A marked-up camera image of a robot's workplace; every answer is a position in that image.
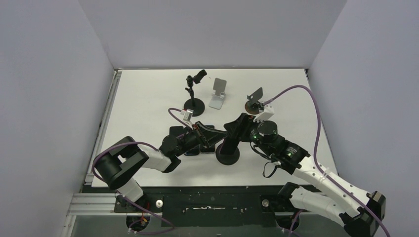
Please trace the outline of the black smartphone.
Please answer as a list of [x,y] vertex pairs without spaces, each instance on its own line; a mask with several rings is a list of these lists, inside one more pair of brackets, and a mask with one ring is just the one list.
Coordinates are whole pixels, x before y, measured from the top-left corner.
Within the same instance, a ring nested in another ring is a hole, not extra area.
[[197,156],[200,154],[200,147],[194,147],[184,153],[185,156]]

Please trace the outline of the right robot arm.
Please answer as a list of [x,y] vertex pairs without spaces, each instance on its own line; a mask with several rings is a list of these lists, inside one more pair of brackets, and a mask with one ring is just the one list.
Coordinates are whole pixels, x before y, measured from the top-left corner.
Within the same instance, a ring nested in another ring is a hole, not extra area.
[[278,133],[275,122],[255,121],[242,113],[226,123],[224,147],[233,149],[240,142],[255,144],[256,152],[275,163],[276,167],[313,185],[321,193],[313,193],[288,182],[279,192],[282,210],[304,209],[341,225],[351,237],[372,237],[385,217],[386,198],[378,191],[360,189],[321,165],[304,148]]

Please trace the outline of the white folding phone stand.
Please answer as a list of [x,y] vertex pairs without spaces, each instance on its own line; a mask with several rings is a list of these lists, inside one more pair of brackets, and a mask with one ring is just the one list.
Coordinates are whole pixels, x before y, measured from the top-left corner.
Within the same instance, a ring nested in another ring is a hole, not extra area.
[[213,84],[212,98],[209,102],[209,107],[220,110],[225,100],[225,89],[227,81],[219,78],[215,78]]

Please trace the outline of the clear-case phone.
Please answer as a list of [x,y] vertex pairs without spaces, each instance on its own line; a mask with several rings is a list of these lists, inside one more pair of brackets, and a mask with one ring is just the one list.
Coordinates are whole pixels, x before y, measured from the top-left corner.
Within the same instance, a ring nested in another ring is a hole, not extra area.
[[209,147],[204,146],[204,138],[201,138],[202,143],[199,145],[199,150],[201,154],[214,154],[215,153],[215,145],[211,145]]

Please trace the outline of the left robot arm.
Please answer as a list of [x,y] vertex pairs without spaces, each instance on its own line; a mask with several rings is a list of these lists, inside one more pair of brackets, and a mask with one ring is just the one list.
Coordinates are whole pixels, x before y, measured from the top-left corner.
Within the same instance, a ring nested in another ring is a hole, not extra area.
[[146,197],[133,177],[140,168],[170,173],[180,165],[180,155],[195,147],[211,147],[226,136],[227,132],[201,122],[196,122],[181,135],[166,136],[159,148],[150,146],[148,150],[142,150],[140,145],[146,143],[136,142],[127,136],[94,159],[92,172],[111,190],[127,198],[126,204],[132,211],[140,212],[146,207]]

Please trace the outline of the red-edged black phone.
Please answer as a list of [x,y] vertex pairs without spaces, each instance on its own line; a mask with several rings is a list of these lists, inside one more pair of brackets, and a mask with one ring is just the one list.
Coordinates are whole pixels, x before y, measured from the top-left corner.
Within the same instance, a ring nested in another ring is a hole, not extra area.
[[225,138],[217,148],[217,153],[220,155],[232,156],[234,154],[239,154],[239,144],[240,140],[233,138]]

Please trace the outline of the black pole phone stand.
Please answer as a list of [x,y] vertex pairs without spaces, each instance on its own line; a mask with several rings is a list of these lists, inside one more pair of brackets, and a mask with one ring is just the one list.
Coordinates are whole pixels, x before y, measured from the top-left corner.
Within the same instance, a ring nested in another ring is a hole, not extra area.
[[192,110],[193,117],[200,116],[205,111],[204,102],[201,99],[195,97],[193,85],[199,84],[204,76],[207,75],[205,70],[200,70],[195,76],[188,75],[186,78],[187,87],[185,90],[189,93],[190,99],[188,99],[183,106],[184,110]]
[[240,157],[240,150],[237,148],[232,155],[221,154],[221,147],[217,147],[215,150],[215,156],[219,163],[223,165],[233,165]]

